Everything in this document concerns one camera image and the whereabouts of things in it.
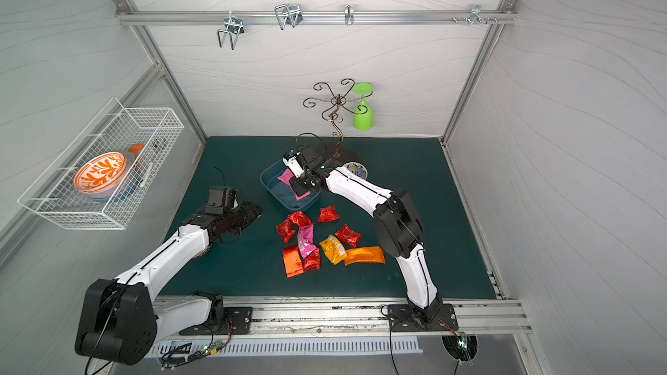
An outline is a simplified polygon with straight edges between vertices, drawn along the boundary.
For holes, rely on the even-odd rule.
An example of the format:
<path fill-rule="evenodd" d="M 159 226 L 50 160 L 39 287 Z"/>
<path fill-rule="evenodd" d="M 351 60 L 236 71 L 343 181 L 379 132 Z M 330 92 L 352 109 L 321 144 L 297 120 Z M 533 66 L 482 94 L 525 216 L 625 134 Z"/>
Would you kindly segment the red tea bag top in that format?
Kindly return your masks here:
<path fill-rule="evenodd" d="M 336 212 L 336 206 L 328 206 L 320 209 L 320 214 L 316 220 L 317 223 L 336 222 L 340 219 L 340 215 Z"/>

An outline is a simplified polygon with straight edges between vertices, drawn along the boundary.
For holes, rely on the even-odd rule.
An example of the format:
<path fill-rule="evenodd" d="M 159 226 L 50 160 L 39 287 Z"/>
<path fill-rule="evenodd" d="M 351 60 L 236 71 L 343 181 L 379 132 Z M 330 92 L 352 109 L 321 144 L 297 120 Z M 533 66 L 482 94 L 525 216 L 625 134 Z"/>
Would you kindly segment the pink tea bag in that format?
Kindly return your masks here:
<path fill-rule="evenodd" d="M 314 224 L 307 224 L 299 228 L 297 244 L 302 259 L 309 257 L 317 249 L 314 245 Z"/>
<path fill-rule="evenodd" d="M 293 193 L 293 195 L 294 195 L 294 197 L 297 201 L 300 201 L 301 199 L 304 199 L 304 198 L 310 196 L 311 195 L 310 192 L 306 192 L 305 194 L 297 194 L 297 192 L 295 192 L 292 185 L 290 184 L 290 180 L 294 177 L 295 176 L 292 173 L 292 171 L 289 168 L 286 168 L 285 171 L 278 177 L 278 180 L 280 182 L 282 182 L 283 184 L 285 184 L 292 191 L 292 193 Z"/>

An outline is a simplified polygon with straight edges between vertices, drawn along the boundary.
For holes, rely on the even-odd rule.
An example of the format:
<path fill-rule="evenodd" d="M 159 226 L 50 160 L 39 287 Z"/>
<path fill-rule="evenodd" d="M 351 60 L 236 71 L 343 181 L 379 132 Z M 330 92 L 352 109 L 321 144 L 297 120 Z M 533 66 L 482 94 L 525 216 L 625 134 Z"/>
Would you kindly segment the yellow foil tea bag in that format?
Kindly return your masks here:
<path fill-rule="evenodd" d="M 337 265 L 347 258 L 347 250 L 333 234 L 322 241 L 320 247 L 332 265 Z"/>

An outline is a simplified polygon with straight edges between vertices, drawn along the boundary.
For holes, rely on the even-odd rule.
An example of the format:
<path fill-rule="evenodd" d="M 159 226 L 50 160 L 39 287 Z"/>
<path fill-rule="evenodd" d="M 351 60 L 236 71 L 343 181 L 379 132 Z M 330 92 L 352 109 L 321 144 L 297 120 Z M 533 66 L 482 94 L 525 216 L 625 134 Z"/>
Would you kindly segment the large red tea bag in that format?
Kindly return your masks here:
<path fill-rule="evenodd" d="M 286 276 L 288 278 L 304 274 L 302 257 L 300 256 L 299 248 L 296 245 L 283 248 L 282 258 Z"/>

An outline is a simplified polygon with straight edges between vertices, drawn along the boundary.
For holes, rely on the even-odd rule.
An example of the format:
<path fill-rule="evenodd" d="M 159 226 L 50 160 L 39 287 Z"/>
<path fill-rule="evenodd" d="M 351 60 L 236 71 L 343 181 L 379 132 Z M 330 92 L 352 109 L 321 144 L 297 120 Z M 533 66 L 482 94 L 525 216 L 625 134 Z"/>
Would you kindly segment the orange foil tea bag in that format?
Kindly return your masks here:
<path fill-rule="evenodd" d="M 352 248 L 346 251 L 344 259 L 346 267 L 357 263 L 385 264 L 384 251 L 380 247 Z"/>

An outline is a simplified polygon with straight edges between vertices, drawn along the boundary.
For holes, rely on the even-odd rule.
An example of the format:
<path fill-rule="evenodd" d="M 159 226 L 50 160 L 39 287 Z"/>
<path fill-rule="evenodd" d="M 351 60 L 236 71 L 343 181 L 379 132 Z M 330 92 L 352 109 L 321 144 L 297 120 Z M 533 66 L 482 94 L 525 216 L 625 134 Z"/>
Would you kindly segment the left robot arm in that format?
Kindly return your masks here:
<path fill-rule="evenodd" d="M 192 259 L 224 234 L 239 233 L 259 219 L 251 201 L 232 209 L 205 206 L 180 225 L 165 243 L 131 269 L 87 289 L 76 333 L 76 354 L 125 365 L 142 360 L 154 343 L 201 326 L 211 335 L 229 328 L 220 295 L 194 294 L 156 304 L 157 295 Z"/>

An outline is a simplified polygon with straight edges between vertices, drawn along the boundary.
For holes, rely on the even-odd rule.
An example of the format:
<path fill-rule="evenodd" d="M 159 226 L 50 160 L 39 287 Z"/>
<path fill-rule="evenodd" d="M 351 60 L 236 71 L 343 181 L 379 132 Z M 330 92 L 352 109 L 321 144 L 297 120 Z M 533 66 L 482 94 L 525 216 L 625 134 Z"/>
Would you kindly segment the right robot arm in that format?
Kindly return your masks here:
<path fill-rule="evenodd" d="M 443 302 L 427 266 L 423 220 L 408 192 L 376 186 L 309 145 L 288 150 L 282 162 L 293 174 L 289 182 L 298 195 L 311 189 L 326 189 L 373 218 L 380 247 L 396 258 L 400 267 L 414 317 L 424 326 L 431 324 Z"/>

